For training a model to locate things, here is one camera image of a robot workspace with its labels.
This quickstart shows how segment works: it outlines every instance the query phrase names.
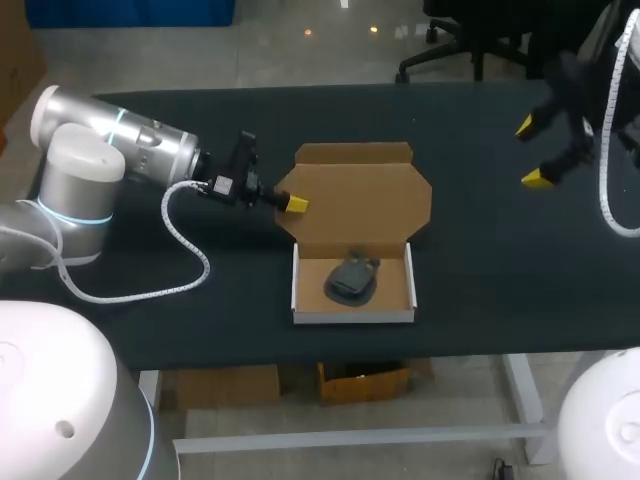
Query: metal table frame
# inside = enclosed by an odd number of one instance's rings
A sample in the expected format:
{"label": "metal table frame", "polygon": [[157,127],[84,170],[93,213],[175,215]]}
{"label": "metal table frame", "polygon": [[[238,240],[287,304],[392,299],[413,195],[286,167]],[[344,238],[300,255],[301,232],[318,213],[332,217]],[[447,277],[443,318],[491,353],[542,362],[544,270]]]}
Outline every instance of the metal table frame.
{"label": "metal table frame", "polygon": [[[605,355],[604,351],[585,352],[565,381],[550,411],[544,412],[527,355],[503,355],[510,389],[520,423],[487,426],[400,428],[380,430],[342,430],[330,432],[242,435],[236,437],[184,438],[174,440],[178,454],[274,450],[283,448],[330,447],[391,443],[453,442],[462,440],[504,440],[524,438],[530,465],[553,462],[558,445],[556,428],[560,408],[574,382]],[[152,405],[158,403],[161,372],[144,371],[139,385]]]}

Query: blue panel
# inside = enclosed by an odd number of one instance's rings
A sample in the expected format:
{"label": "blue panel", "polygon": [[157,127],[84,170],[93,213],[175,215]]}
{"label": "blue panel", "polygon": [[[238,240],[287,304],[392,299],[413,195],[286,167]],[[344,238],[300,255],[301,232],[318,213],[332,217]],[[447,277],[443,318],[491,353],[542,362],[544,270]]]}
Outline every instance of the blue panel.
{"label": "blue panel", "polygon": [[26,0],[34,28],[227,26],[235,0]]}
{"label": "blue panel", "polygon": [[146,0],[150,25],[227,26],[235,0]]}
{"label": "blue panel", "polygon": [[71,3],[71,0],[26,0],[29,24],[32,28],[72,26]]}

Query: open cardboard box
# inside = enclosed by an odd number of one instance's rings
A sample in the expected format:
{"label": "open cardboard box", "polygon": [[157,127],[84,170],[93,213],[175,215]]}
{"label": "open cardboard box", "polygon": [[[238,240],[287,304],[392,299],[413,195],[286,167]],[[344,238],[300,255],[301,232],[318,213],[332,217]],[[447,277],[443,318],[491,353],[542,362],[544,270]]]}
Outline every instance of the open cardboard box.
{"label": "open cardboard box", "polygon": [[[294,323],[410,323],[417,308],[407,239],[429,221],[431,186],[407,143],[305,144],[278,189],[309,200],[304,215],[276,214],[296,239]],[[324,294],[331,271],[358,250],[378,257],[377,289],[361,307]]]}

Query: black table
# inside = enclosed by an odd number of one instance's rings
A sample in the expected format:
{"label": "black table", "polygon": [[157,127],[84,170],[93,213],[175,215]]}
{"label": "black table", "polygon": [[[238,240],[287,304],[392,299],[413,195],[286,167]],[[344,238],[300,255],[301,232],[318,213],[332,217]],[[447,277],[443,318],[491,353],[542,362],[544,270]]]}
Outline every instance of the black table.
{"label": "black table", "polygon": [[[8,275],[0,297],[85,315],[138,370],[640,344],[640,241],[617,237],[602,220],[597,169],[583,168],[554,191],[520,184],[568,138],[557,122],[530,145],[515,140],[515,129],[545,95],[542,84],[522,83],[104,97],[193,132],[204,148],[224,155],[240,129],[256,133],[259,173],[274,184],[305,142],[408,141],[416,168],[433,186],[431,223],[412,239],[419,305],[413,325],[294,326],[292,239],[273,212],[230,209],[191,194],[176,199],[172,217],[213,265],[195,291],[97,306],[73,298],[47,271]],[[614,214],[635,225],[640,178],[631,162],[614,160],[611,169]],[[198,261],[164,230],[161,195],[126,183],[104,254],[72,271],[81,288],[130,294],[199,274]]]}

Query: chair wheel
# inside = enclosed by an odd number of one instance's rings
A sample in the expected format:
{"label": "chair wheel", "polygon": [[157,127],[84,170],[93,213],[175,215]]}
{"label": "chair wheel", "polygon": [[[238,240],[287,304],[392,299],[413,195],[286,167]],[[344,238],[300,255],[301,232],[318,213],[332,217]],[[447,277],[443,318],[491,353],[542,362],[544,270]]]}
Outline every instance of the chair wheel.
{"label": "chair wheel", "polygon": [[434,43],[438,43],[438,29],[429,27],[429,30],[427,30],[427,44],[433,45]]}
{"label": "chair wheel", "polygon": [[407,75],[407,72],[396,73],[396,84],[403,85],[407,83],[409,83],[409,75]]}

